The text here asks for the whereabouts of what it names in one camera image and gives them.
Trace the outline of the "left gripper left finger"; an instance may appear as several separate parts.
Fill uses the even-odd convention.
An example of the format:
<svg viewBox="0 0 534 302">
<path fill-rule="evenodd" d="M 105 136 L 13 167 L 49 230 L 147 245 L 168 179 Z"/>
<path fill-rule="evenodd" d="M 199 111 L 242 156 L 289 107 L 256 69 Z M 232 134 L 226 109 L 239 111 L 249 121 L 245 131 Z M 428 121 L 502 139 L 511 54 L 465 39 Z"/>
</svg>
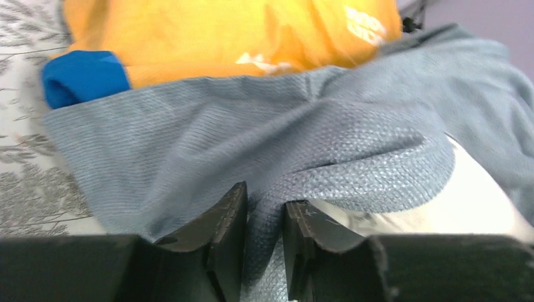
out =
<svg viewBox="0 0 534 302">
<path fill-rule="evenodd" d="M 239 301 L 247 186 L 150 243 L 138 235 L 1 240 L 2 301 Z"/>
</svg>

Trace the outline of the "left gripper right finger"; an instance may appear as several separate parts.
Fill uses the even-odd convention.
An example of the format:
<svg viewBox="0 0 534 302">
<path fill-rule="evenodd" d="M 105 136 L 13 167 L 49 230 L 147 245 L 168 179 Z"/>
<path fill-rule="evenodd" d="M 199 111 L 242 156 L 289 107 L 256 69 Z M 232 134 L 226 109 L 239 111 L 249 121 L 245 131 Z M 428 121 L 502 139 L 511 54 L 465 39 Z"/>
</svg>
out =
<svg viewBox="0 0 534 302">
<path fill-rule="evenodd" d="M 283 249 L 290 300 L 533 300 L 533 247 L 510 237 L 362 237 L 299 201 L 285 206 Z"/>
</svg>

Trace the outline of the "grey blue pillowcase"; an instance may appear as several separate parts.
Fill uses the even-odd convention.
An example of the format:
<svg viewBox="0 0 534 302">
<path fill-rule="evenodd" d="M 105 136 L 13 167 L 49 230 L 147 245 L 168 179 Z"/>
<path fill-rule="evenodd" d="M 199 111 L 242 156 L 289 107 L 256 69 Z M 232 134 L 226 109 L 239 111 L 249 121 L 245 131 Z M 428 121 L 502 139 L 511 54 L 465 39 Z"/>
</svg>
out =
<svg viewBox="0 0 534 302">
<path fill-rule="evenodd" d="M 287 202 L 416 208 L 450 180 L 450 139 L 533 227 L 533 84 L 504 45 L 455 23 L 355 69 L 185 79 L 55 109 L 44 124 L 109 233 L 156 241 L 246 182 L 243 301 L 288 301 Z"/>
</svg>

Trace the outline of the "white pillow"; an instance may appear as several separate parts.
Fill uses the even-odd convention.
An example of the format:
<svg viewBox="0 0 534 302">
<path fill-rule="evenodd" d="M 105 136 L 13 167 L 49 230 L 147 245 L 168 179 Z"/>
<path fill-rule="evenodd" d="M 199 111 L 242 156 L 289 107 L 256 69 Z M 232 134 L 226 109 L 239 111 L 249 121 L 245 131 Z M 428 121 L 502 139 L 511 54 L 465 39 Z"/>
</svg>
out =
<svg viewBox="0 0 534 302">
<path fill-rule="evenodd" d="M 393 213 L 345 210 L 322 199 L 311 204 L 336 223 L 362 235 L 443 233 L 508 235 L 533 242 L 533 227 L 489 173 L 454 139 L 455 168 L 449 182 L 431 201 Z"/>
</svg>

